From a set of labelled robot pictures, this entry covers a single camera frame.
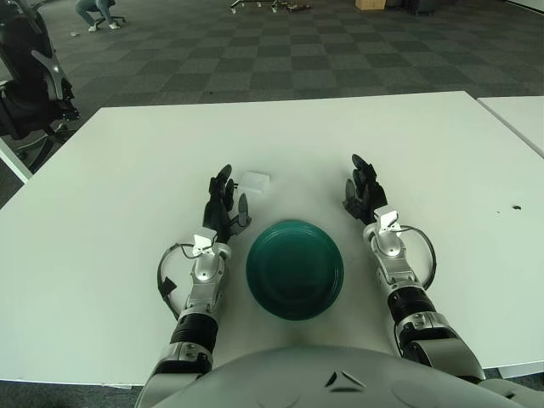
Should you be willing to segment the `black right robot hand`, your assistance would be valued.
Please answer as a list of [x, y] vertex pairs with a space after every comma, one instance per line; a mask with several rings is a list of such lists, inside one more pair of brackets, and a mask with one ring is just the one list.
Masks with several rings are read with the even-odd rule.
[[388, 204], [387, 198], [374, 167], [356, 154], [352, 163], [354, 170], [345, 184], [343, 207], [353, 218], [369, 225], [375, 222], [375, 210]]

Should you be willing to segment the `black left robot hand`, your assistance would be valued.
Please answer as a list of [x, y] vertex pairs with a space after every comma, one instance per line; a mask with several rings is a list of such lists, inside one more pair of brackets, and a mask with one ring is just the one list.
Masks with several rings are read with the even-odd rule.
[[230, 177], [232, 166], [225, 165], [215, 177], [210, 178], [209, 201], [205, 205], [202, 226], [216, 233], [216, 242], [227, 244], [252, 222], [247, 196], [242, 193], [238, 201], [238, 214], [230, 217], [234, 206], [235, 182]]

